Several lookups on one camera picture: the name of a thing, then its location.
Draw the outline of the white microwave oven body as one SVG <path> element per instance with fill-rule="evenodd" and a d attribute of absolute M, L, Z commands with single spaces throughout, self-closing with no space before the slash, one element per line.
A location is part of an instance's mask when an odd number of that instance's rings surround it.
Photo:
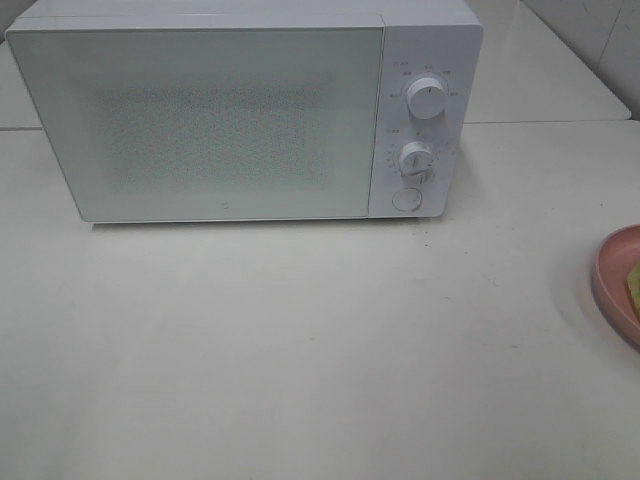
<path fill-rule="evenodd" d="M 38 1 L 9 26 L 13 32 L 228 31 L 379 28 L 382 30 L 368 212 L 363 217 L 229 219 L 223 222 L 315 219 L 430 218 L 445 210 L 483 28 L 462 1 Z M 444 111 L 414 118 L 409 83 L 435 75 L 447 87 Z M 429 145 L 437 156 L 423 176 L 404 176 L 398 153 L 407 143 Z M 404 188 L 422 193 L 412 212 L 394 208 Z"/>

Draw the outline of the round white door-release button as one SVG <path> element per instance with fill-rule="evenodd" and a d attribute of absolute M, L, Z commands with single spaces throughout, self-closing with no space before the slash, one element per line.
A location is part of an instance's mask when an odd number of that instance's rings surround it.
<path fill-rule="evenodd" d="M 393 194 L 392 204 L 401 212 L 416 211 L 422 204 L 422 193 L 416 188 L 404 188 Z"/>

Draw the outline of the lower white timer knob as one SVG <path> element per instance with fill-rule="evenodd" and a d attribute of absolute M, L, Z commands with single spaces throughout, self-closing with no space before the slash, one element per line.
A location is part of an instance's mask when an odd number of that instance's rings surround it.
<path fill-rule="evenodd" d="M 433 149 L 421 142 L 405 144 L 398 153 L 398 166 L 404 176 L 423 176 L 431 172 L 437 156 Z"/>

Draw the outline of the white bread sandwich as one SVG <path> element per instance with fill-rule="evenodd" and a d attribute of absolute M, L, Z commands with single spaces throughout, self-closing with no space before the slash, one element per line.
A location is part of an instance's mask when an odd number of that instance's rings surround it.
<path fill-rule="evenodd" d="M 622 282 L 623 315 L 631 338 L 639 341 L 639 264 L 626 273 Z"/>

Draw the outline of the pink round plate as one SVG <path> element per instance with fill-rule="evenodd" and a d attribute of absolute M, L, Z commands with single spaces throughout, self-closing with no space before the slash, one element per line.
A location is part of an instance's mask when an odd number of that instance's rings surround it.
<path fill-rule="evenodd" d="M 639 351 L 639 311 L 632 299 L 628 275 L 639 264 L 639 225 L 614 231 L 593 257 L 591 288 L 594 300 L 612 328 Z"/>

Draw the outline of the upper white power knob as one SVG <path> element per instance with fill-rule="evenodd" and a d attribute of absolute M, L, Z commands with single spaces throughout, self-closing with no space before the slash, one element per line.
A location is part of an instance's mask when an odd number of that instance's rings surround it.
<path fill-rule="evenodd" d="M 447 87 L 435 75 L 425 75 L 411 81 L 406 89 L 406 103 L 411 115 L 430 120 L 441 114 L 446 106 Z"/>

